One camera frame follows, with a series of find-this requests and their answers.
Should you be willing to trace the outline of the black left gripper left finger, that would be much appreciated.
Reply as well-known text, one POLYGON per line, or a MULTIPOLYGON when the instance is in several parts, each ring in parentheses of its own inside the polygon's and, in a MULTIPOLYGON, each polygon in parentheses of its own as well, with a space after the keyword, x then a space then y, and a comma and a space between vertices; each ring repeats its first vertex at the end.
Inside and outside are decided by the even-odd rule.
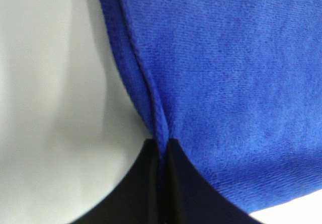
POLYGON ((87 213, 87 223, 159 223, 157 170, 157 144, 147 139, 122 181, 87 213))

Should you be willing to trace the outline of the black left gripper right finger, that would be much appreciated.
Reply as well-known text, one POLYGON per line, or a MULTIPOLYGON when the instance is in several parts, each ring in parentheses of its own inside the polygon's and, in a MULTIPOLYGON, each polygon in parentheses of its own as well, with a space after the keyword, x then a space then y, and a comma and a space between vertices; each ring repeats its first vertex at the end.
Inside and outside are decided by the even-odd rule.
POLYGON ((176 139, 168 142, 166 164, 167 223, 259 223, 201 176, 176 139))

